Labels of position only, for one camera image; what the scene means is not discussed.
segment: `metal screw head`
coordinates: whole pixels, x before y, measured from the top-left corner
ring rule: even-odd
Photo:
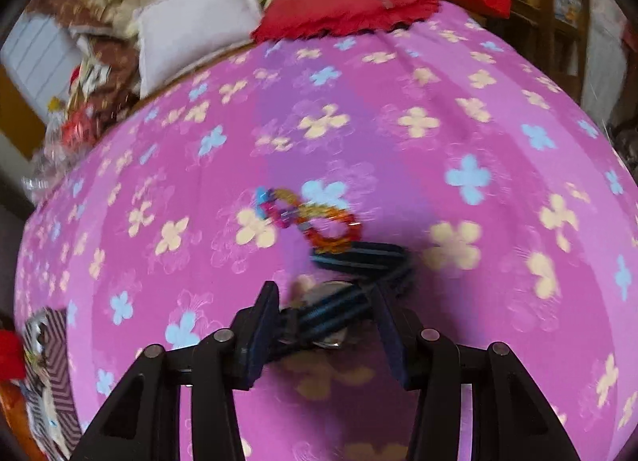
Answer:
[[[164,351],[164,348],[162,348],[162,346],[160,346],[159,344],[151,344],[150,346],[147,346],[146,349],[144,350],[144,356],[147,356],[148,358],[155,358],[157,355],[159,355],[163,351]]]
[[[222,328],[213,333],[213,339],[217,342],[228,342],[233,337],[235,337],[235,334],[233,333],[233,330],[229,328]]]
[[[505,342],[495,342],[492,344],[494,353],[500,356],[505,356],[510,352],[510,347]]]
[[[434,328],[424,328],[421,330],[421,337],[428,342],[435,342],[436,340],[439,340],[441,334]]]

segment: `orange object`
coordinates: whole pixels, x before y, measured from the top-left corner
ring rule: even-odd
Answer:
[[[9,428],[31,461],[47,461],[29,430],[27,406],[20,389],[11,382],[0,382],[0,407]]]

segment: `bed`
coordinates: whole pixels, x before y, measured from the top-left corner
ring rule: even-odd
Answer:
[[[404,304],[456,342],[509,343],[583,461],[614,459],[638,420],[638,188],[566,94],[446,3],[408,30],[263,43],[199,69],[40,204],[15,315],[66,308],[82,427],[144,346],[197,343],[264,280],[290,301],[326,279],[299,233],[257,217],[260,186],[348,208],[364,239],[407,247],[419,282]],[[359,339],[235,395],[247,457],[403,459],[415,395],[374,331]],[[185,393],[183,459],[187,408]]]

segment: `blue flower print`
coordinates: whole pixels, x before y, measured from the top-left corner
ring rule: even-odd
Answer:
[[[53,227],[51,228],[51,241],[56,241],[60,237],[61,231],[62,224],[56,220],[53,222]]]
[[[158,116],[159,113],[160,113],[160,109],[154,108],[146,115],[146,117],[144,118],[144,122],[148,123],[149,121],[153,121]]]
[[[313,81],[315,86],[322,86],[327,83],[329,80],[336,80],[341,76],[341,72],[337,71],[333,66],[324,67],[321,71],[317,71],[310,79]]]
[[[124,290],[119,296],[111,297],[113,308],[113,324],[119,326],[125,319],[133,317],[133,304],[128,300],[128,292]]]
[[[627,290],[632,283],[632,273],[629,272],[627,265],[624,263],[624,256],[621,254],[616,260],[618,263],[618,271],[614,279],[616,285],[620,288],[620,297],[623,301],[627,301]]]
[[[179,326],[175,323],[170,323],[166,327],[164,337],[169,344],[173,345],[171,349],[178,349],[181,347],[194,346],[199,343],[200,337],[193,333],[195,327],[195,312],[187,310],[182,314],[182,318],[179,321]]]
[[[268,55],[270,55],[270,53],[272,53],[273,51],[276,51],[277,49],[279,49],[281,47],[282,47],[282,41],[278,40],[272,46],[270,46],[268,49],[266,49],[266,54],[264,54],[264,56],[268,57]]]
[[[556,144],[549,137],[543,127],[521,125],[522,132],[530,138],[530,146],[542,152],[546,148],[555,149]]]
[[[340,40],[334,46],[337,49],[340,49],[340,51],[347,51],[348,49],[350,49],[355,44],[356,44],[356,40],[354,39],[354,37],[348,37],[348,38],[344,38],[344,39]]]
[[[613,169],[605,172],[605,177],[607,177],[609,187],[614,195],[622,195],[624,193],[623,187],[618,182],[618,174]]]
[[[223,131],[224,128],[221,125],[217,125],[210,134],[202,137],[199,151],[200,157],[211,153],[213,148],[219,148],[226,142],[226,136],[222,134]]]
[[[325,204],[338,209],[348,209],[348,203],[341,197],[348,190],[343,182],[332,182],[323,187],[322,180],[309,180],[301,187],[303,197],[313,204]]]
[[[208,83],[200,83],[199,86],[195,87],[192,91],[188,93],[188,97],[191,101],[195,101],[207,90],[208,90]]]
[[[492,174],[487,168],[479,168],[474,155],[468,153],[461,159],[461,169],[449,169],[445,173],[445,182],[450,186],[461,188],[461,197],[466,204],[476,206],[485,196],[480,187],[486,187],[492,180]]]
[[[78,312],[78,307],[73,301],[69,301],[66,305],[66,324],[75,328],[75,315]]]
[[[599,134],[598,129],[594,125],[589,123],[589,121],[581,119],[580,121],[578,121],[578,126],[580,126],[580,128],[585,130],[585,132],[587,132],[589,137],[591,137],[592,139],[595,139],[596,137],[598,137],[598,134]]]
[[[157,144],[151,146],[151,148],[149,148],[148,150],[146,150],[146,152],[144,152],[144,155],[142,155],[140,157],[140,164],[143,166],[146,163],[149,162],[149,159],[152,157],[153,153],[155,153],[155,150],[158,149]]]
[[[77,198],[82,191],[82,186],[84,186],[84,179],[80,179],[75,184],[73,184],[73,198]]]
[[[497,53],[502,53],[503,50],[497,46],[494,42],[488,41],[488,42],[481,42],[481,45],[486,48],[489,49],[490,51],[495,51]]]
[[[95,388],[98,390],[98,393],[104,394],[104,396],[109,396],[111,394],[111,386],[115,381],[115,377],[113,373],[110,371],[104,371],[103,369],[98,369],[98,381],[95,384]]]

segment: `brown blanket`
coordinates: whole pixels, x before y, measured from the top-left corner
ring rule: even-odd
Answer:
[[[99,81],[95,77],[80,78],[69,110],[90,103],[98,131],[103,131],[137,102],[132,88],[138,77],[139,53],[132,44],[117,38],[110,24],[101,22],[99,11],[91,10],[82,0],[31,0],[26,11],[55,18],[59,26],[79,39],[80,47],[88,53],[88,63],[102,66]]]

